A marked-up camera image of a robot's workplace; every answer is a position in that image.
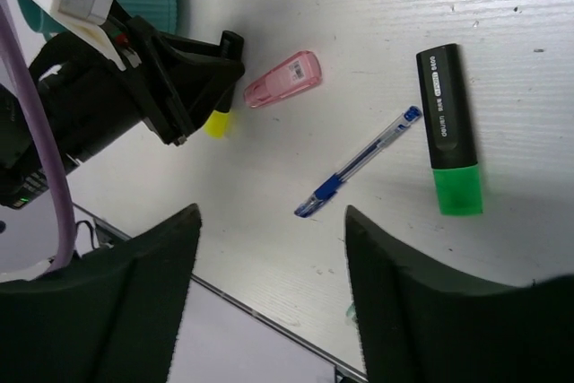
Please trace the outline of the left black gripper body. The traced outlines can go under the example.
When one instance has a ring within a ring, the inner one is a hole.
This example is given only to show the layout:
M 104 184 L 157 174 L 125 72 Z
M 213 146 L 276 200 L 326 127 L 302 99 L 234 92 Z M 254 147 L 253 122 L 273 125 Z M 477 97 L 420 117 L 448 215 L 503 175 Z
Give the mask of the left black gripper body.
M 140 16 L 113 20 L 111 28 L 125 70 L 71 32 L 49 41 L 29 67 L 65 173 L 140 122 L 165 144 L 193 132 L 170 73 L 179 62 L 172 38 Z

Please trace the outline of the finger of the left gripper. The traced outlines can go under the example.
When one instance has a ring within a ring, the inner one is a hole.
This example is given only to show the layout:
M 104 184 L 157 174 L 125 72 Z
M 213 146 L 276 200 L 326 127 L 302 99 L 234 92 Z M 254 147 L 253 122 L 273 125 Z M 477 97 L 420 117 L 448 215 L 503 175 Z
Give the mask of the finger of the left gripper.
M 150 38 L 150 93 L 158 136 L 190 136 L 245 73 L 244 39 L 224 31 L 217 45 L 155 33 Z

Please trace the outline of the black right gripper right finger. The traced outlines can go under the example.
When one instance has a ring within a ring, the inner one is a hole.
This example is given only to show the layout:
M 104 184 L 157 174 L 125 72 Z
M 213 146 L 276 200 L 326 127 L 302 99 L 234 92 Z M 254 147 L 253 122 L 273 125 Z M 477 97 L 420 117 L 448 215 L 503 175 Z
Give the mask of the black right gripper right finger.
M 370 382 L 570 382 L 573 278 L 522 287 L 442 264 L 357 208 L 344 242 Z

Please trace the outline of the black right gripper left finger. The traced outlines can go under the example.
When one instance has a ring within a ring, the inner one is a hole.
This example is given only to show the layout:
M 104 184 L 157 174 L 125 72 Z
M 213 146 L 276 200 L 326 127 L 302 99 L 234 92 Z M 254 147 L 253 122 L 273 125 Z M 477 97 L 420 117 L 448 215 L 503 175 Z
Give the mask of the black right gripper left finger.
M 198 242 L 191 204 L 147 232 L 1 285 L 3 382 L 165 382 Z

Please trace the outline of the yellow black highlighter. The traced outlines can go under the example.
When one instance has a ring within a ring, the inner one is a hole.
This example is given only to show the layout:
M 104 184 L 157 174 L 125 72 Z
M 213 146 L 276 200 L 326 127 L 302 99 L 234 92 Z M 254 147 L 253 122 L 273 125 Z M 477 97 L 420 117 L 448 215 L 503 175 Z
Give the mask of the yellow black highlighter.
M 229 89 L 204 124 L 204 131 L 215 139 L 223 138 L 229 123 L 234 90 Z

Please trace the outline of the pink correction tape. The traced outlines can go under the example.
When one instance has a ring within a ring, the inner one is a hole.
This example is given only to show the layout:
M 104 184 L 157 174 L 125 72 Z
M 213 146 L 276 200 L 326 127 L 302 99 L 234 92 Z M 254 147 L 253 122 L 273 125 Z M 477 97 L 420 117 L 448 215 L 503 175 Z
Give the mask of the pink correction tape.
M 322 69 L 315 53 L 297 52 L 257 78 L 244 91 L 252 109 L 262 108 L 310 90 L 322 83 Z

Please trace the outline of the green black highlighter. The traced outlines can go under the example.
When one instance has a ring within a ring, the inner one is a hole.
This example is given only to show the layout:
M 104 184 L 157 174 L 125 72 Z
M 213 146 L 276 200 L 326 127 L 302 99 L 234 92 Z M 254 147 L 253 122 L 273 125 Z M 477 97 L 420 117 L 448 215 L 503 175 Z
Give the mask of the green black highlighter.
M 424 50 L 416 55 L 416 64 L 439 211 L 479 215 L 482 184 L 459 46 Z

